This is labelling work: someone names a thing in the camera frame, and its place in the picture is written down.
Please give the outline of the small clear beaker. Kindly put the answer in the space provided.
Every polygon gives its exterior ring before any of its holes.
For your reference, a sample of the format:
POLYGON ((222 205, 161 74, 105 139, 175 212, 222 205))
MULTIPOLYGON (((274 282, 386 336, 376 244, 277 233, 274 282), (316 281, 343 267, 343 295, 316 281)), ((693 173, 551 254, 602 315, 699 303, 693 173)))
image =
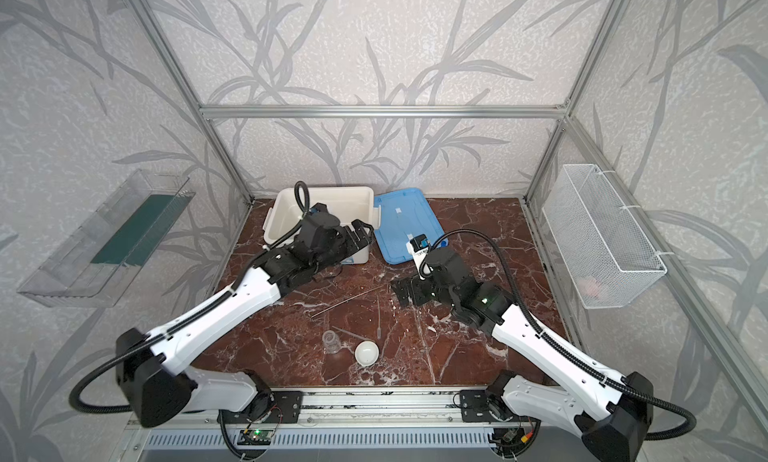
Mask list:
POLYGON ((342 350, 340 337, 333 330, 327 330, 322 334, 322 343, 327 355, 337 354, 342 350))

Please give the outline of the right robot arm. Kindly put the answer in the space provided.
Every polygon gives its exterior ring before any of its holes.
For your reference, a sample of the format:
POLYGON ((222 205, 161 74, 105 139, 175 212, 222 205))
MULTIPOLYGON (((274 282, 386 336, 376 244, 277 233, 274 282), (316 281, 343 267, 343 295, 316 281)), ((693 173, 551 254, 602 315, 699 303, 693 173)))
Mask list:
POLYGON ((600 461, 633 461, 645 442, 678 438, 696 427, 693 413, 656 398, 642 374, 623 375, 598 362, 540 322, 520 296, 478 281, 452 248, 431 248, 419 236, 406 250, 417 273, 392 284, 402 305, 446 304, 460 323, 513 349, 553 380, 546 386, 501 373, 486 389, 496 418, 529 416, 558 427, 600 461))

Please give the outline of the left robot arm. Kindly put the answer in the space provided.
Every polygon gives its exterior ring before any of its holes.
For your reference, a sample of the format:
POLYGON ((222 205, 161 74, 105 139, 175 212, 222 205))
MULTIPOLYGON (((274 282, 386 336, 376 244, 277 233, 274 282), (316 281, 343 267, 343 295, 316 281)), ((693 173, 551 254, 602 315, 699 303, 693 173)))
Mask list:
POLYGON ((344 225, 325 204, 315 204, 224 289, 147 333, 130 329, 121 334, 114 357, 75 384, 69 405, 84 414, 133 413, 145 428, 184 412, 245 410, 269 393, 258 376, 197 369, 194 360, 241 322, 373 239, 371 224, 355 219, 344 225))

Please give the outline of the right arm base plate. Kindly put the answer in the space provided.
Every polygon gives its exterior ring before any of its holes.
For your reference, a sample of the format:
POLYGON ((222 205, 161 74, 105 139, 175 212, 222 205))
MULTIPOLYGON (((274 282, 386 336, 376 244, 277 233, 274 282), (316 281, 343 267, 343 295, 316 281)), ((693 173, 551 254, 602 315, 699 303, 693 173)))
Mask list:
POLYGON ((458 401, 461 419, 465 423, 503 422, 501 399, 485 390, 461 390, 458 401))

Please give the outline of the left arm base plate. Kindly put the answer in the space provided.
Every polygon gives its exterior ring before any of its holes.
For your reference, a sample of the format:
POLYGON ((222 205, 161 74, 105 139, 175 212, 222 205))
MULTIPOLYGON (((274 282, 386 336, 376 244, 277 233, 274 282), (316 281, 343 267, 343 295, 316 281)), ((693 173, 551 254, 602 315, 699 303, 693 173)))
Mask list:
POLYGON ((260 392, 242 411, 245 420, 267 424, 295 424, 301 412, 302 391, 260 392))

